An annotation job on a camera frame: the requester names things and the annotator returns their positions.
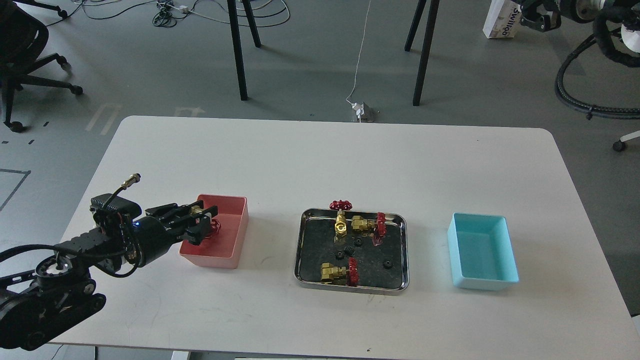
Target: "black hose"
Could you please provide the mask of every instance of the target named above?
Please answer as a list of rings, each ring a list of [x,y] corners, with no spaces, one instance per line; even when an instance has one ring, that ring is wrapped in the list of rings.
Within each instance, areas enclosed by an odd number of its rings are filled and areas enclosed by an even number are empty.
[[[635,24],[638,20],[636,13],[622,6],[611,6],[600,10],[593,20],[593,35],[604,56],[628,67],[640,67],[640,58],[616,50],[607,27],[607,20],[617,24],[621,22],[625,25]]]
[[[615,29],[614,31],[609,32],[607,30],[607,36],[609,37],[609,41],[611,42],[611,35],[619,36],[620,29]],[[557,98],[562,101],[568,107],[579,111],[581,113],[587,114],[587,119],[591,120],[593,116],[604,117],[609,119],[640,119],[640,109],[639,108],[610,108],[606,106],[599,106],[596,104],[588,104],[586,102],[582,102],[571,95],[564,88],[564,72],[567,70],[571,62],[578,57],[583,51],[589,49],[593,44],[596,43],[595,35],[590,35],[583,41],[571,54],[569,54],[564,63],[560,66],[556,76],[555,83],[555,91]]]
[[[7,260],[8,258],[12,258],[16,255],[22,254],[23,252],[32,251],[32,250],[53,250],[61,254],[69,254],[69,255],[77,256],[79,258],[85,258],[85,259],[106,259],[106,258],[112,258],[114,256],[122,256],[127,253],[126,250],[123,250],[119,252],[112,252],[110,254],[91,255],[91,254],[83,254],[82,252],[65,249],[57,245],[43,245],[43,244],[20,245],[20,246],[12,247],[8,250],[0,252],[0,263],[3,262],[4,260]]]

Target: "red plastic box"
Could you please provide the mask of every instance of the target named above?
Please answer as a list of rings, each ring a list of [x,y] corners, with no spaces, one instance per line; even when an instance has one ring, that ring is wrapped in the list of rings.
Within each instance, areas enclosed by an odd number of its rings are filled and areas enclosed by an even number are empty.
[[[218,234],[204,240],[199,246],[184,240],[180,255],[198,266],[237,268],[249,222],[246,197],[200,194],[198,200],[204,201],[204,208],[218,206],[218,216],[215,218],[221,228]]]

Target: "black table leg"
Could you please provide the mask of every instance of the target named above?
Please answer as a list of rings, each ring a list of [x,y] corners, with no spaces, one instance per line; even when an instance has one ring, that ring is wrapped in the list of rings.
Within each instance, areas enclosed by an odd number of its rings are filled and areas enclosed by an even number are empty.
[[[433,39],[433,29],[436,26],[436,16],[438,15],[438,6],[440,0],[431,0],[429,6],[429,15],[427,16],[427,30],[424,34],[422,43],[422,54],[420,54],[420,65],[418,65],[418,78],[415,80],[415,90],[413,91],[413,105],[420,105],[420,97],[422,96],[422,86],[424,85],[424,76],[427,72],[427,62],[429,61],[429,52],[431,51],[431,39]]]
[[[240,46],[240,27],[236,11],[236,2],[227,0],[229,8],[229,23],[231,24],[231,39],[234,43],[234,56],[236,57],[236,72],[238,74],[238,86],[240,86],[240,100],[247,100],[246,79],[244,78],[244,62],[242,60],[242,47]]]
[[[404,43],[404,50],[411,51],[411,45],[413,44],[413,38],[415,38],[415,32],[418,30],[418,24],[420,24],[420,18],[424,12],[424,5],[427,4],[427,0],[418,0],[418,7],[413,14],[413,21],[411,21],[411,28],[409,29],[409,35],[406,37]]]
[[[260,36],[258,36],[258,27],[255,25],[255,19],[253,18],[253,10],[251,10],[251,4],[249,0],[242,0],[244,5],[244,12],[246,13],[246,20],[249,22],[249,28],[251,29],[251,36],[253,37],[253,44],[256,47],[262,46],[260,43]]]

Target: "chair leg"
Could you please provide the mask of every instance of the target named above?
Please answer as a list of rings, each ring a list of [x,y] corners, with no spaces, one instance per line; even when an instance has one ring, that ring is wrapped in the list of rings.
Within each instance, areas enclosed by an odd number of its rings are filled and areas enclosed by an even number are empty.
[[[35,70],[38,70],[39,68],[43,67],[44,65],[47,65],[48,63],[52,62],[53,60],[56,60],[58,62],[58,64],[60,64],[60,66],[64,65],[64,64],[68,64],[67,59],[64,56],[60,56],[58,53],[56,54],[51,54],[51,55],[47,55],[43,58],[37,59],[36,62],[33,63],[32,66],[28,67],[26,69],[26,73],[29,74],[30,72],[33,72]]]
[[[35,6],[37,8],[54,10],[58,12],[58,16],[60,16],[62,19],[66,19],[68,17],[67,12],[65,10],[62,10],[58,5],[49,5],[45,3],[39,3],[35,0],[16,0],[15,2]]]
[[[420,24],[420,18],[422,17],[422,13],[424,13],[424,5],[426,5],[426,3],[427,0],[418,0],[418,7],[415,9],[415,13],[413,14],[413,20],[411,21],[409,35],[406,37],[406,42],[404,43],[405,51],[411,51],[411,45],[413,44],[413,39],[415,38],[415,32],[418,31],[418,25]]]
[[[17,78],[17,82],[24,85],[48,86],[50,88],[68,88],[73,90],[74,86],[63,81],[39,78],[32,75],[21,75]]]
[[[11,129],[14,133],[21,133],[24,131],[24,126],[20,122],[11,122],[11,111],[13,110],[13,95],[15,89],[13,87],[13,81],[9,79],[3,79],[2,81],[2,113],[4,115],[4,124]]]
[[[438,7],[440,0],[431,0],[429,5],[429,15],[427,16],[427,30],[424,34],[422,43],[422,54],[420,54],[420,65],[418,65],[418,78],[415,80],[415,90],[413,91],[413,105],[420,106],[420,98],[422,97],[422,86],[424,85],[424,76],[427,72],[427,62],[429,61],[429,53],[431,52],[431,40],[433,39],[433,30],[436,26],[436,17],[438,16]]]
[[[242,0],[244,5],[244,12],[246,13],[246,20],[249,22],[249,28],[251,29],[251,36],[253,37],[253,44],[256,47],[262,46],[260,43],[260,36],[258,35],[258,27],[255,25],[255,19],[253,18],[253,10],[249,0]]]
[[[234,56],[236,57],[236,72],[238,75],[238,86],[240,87],[240,100],[247,100],[246,79],[244,78],[244,62],[242,60],[242,47],[240,46],[240,27],[236,11],[236,2],[227,0],[229,9],[229,23],[231,25],[231,39],[234,43]]]

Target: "black cable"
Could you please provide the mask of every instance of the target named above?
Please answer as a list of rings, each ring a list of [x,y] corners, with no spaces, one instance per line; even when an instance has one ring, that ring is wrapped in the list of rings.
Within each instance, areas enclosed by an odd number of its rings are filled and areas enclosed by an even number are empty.
[[[83,254],[82,252],[77,252],[74,250],[65,249],[58,245],[44,245],[44,244],[20,245],[20,246],[12,247],[8,250],[0,252],[0,263],[16,255],[22,254],[23,252],[32,251],[32,250],[53,250],[62,254],[69,254],[69,255],[77,256],[79,258],[85,258],[85,259],[106,259],[106,258],[113,258],[115,256],[122,256],[127,253],[126,250],[123,250],[119,252],[112,252],[110,254],[91,255],[91,254]]]
[[[116,196],[118,196],[119,193],[122,192],[122,190],[124,190],[124,188],[121,186],[119,188],[116,189],[116,191],[114,191],[111,196],[109,196],[109,198],[107,199],[107,201],[104,202],[104,204],[102,204],[102,206],[100,208],[102,209],[106,209],[107,205],[109,205],[111,203],[111,201],[113,201],[113,199],[116,198]]]
[[[93,19],[93,20],[106,20],[106,19],[113,19],[114,17],[116,17],[116,16],[118,16],[118,15],[121,15],[121,14],[123,14],[124,12],[129,11],[129,10],[131,10],[131,9],[135,8],[135,7],[138,7],[138,6],[141,6],[141,5],[144,5],[144,4],[154,3],[155,1],[156,1],[156,0],[145,1],[144,3],[140,3],[140,4],[136,4],[136,5],[130,6],[130,7],[128,7],[128,8],[126,8],[126,9],[122,10],[121,12],[119,12],[119,13],[117,13],[117,14],[115,14],[115,15],[107,16],[107,17],[90,17],[90,16],[89,16],[89,14],[87,14],[87,13],[86,13],[86,8],[85,8],[85,6],[84,6],[84,1],[83,1],[83,3],[81,4],[81,7],[82,7],[82,11],[84,12],[84,14],[85,14],[89,19]]]
[[[158,7],[158,13],[151,20],[151,23],[157,28],[172,28],[178,24],[178,20],[189,16],[189,13],[183,17],[173,16],[173,0],[157,0],[156,6]]]
[[[611,35],[619,36],[620,28],[611,32]],[[640,119],[640,108],[611,108],[606,106],[598,106],[595,104],[587,104],[577,100],[569,95],[564,88],[564,72],[567,70],[573,60],[580,55],[586,49],[589,49],[596,43],[594,35],[590,35],[583,41],[571,54],[569,54],[564,63],[560,66],[556,76],[555,92],[560,101],[570,108],[587,114],[587,119],[591,119],[592,116],[604,117],[608,119]]]
[[[135,264],[133,264],[133,267],[128,272],[126,272],[124,274],[117,274],[117,273],[114,273],[111,270],[105,268],[104,266],[102,266],[100,264],[95,264],[94,266],[97,267],[98,269],[100,269],[100,271],[104,272],[105,274],[107,274],[109,276],[119,277],[119,278],[131,276],[131,274],[133,274],[139,268],[138,262],[136,262]]]
[[[638,22],[638,16],[630,8],[622,6],[611,6],[604,8],[598,12],[593,20],[593,36],[596,43],[604,56],[611,61],[620,63],[628,67],[640,67],[640,58],[637,56],[631,56],[625,54],[620,50],[617,50],[611,40],[609,28],[607,27],[607,21],[615,22],[617,24],[623,23],[627,27],[633,27]]]
[[[64,345],[64,344],[62,344],[62,345],[60,345],[60,346],[58,347],[58,349],[56,350],[56,353],[55,353],[55,354],[53,354],[53,356],[51,357],[51,360],[53,360],[53,358],[54,358],[54,357],[56,357],[56,355],[58,355],[58,352],[60,351],[60,349],[61,349],[63,346],[65,346],[65,345]]]
[[[122,237],[123,238],[135,239],[132,236],[131,229],[129,228],[127,223],[122,223],[121,229],[123,231],[123,233],[122,233]],[[135,264],[133,264],[133,267],[128,272],[126,272],[124,274],[117,274],[117,273],[112,272],[111,270],[105,268],[104,266],[102,266],[100,264],[95,264],[94,266],[97,267],[100,271],[104,272],[105,274],[107,274],[109,276],[119,277],[119,278],[131,276],[131,274],[133,274],[140,267],[140,262],[142,261],[142,251],[140,250],[140,245],[137,242],[134,241],[133,246],[134,246],[134,250],[136,252],[136,262],[135,262]]]
[[[67,17],[65,17],[64,19],[60,19],[60,20],[58,20],[58,21],[56,21],[56,22],[52,22],[52,23],[50,23],[49,25],[45,25],[45,26],[48,28],[49,26],[52,26],[52,25],[55,25],[55,24],[57,24],[57,23],[59,23],[59,22],[63,22],[64,20],[67,20],[68,18],[70,18],[70,17],[71,17],[71,15],[75,14],[78,10],[80,10],[80,7],[81,7],[81,6],[82,6],[82,4],[78,5],[78,7],[77,7],[74,11],[72,11],[72,12],[71,12]]]

